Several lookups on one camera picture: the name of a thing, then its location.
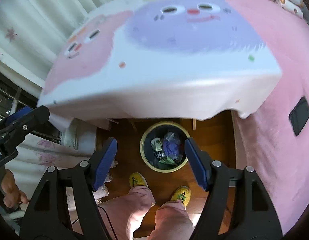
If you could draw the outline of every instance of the hand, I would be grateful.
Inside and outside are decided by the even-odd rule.
[[[28,198],[23,191],[20,191],[18,186],[16,185],[16,181],[14,176],[10,170],[5,170],[6,174],[1,182],[1,188],[6,193],[3,198],[4,204],[11,208],[15,204],[28,203]]]

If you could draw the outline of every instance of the screw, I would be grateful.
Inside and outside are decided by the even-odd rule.
[[[221,166],[221,161],[213,161],[212,165],[216,166],[216,167],[220,167]]]
[[[56,167],[55,166],[50,166],[48,168],[48,172],[54,172],[56,170]]]
[[[247,166],[246,169],[248,172],[254,172],[254,168],[252,166]]]
[[[80,162],[80,166],[81,167],[87,167],[89,165],[89,162],[88,161],[82,161]]]

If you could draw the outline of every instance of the plastic bag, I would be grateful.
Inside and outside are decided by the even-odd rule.
[[[169,156],[167,156],[166,158],[163,158],[161,160],[159,160],[160,163],[163,163],[163,164],[167,164],[167,165],[177,165],[175,163],[174,160],[172,160]]]
[[[162,150],[167,157],[170,157],[176,163],[182,160],[182,154],[180,154],[181,141],[176,133],[168,131],[163,137]]]

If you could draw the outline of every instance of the yellow slipper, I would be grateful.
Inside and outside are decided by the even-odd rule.
[[[187,186],[181,186],[174,192],[171,200],[181,200],[182,204],[186,207],[189,204],[190,197],[191,190]]]
[[[131,188],[135,186],[148,186],[147,181],[139,172],[135,172],[130,175],[129,183]]]

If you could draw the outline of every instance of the blue gripper pad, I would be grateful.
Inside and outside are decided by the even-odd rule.
[[[208,179],[211,177],[211,169],[206,169],[202,161],[211,161],[208,153],[201,151],[193,138],[188,138],[184,143],[184,151],[185,155],[189,160],[192,172],[195,176],[195,179],[200,187],[204,190],[208,189]]]
[[[25,106],[25,107],[21,108],[19,111],[15,112],[14,114],[7,117],[6,126],[13,123],[18,118],[26,115],[27,113],[30,113],[31,111],[32,111],[32,108],[29,107],[29,106]]]
[[[110,137],[105,142],[101,151],[96,151],[89,159],[89,163],[91,163],[90,176],[92,179],[91,186],[93,191],[97,191],[98,188],[104,184],[112,161],[117,153],[117,148],[117,140]]]

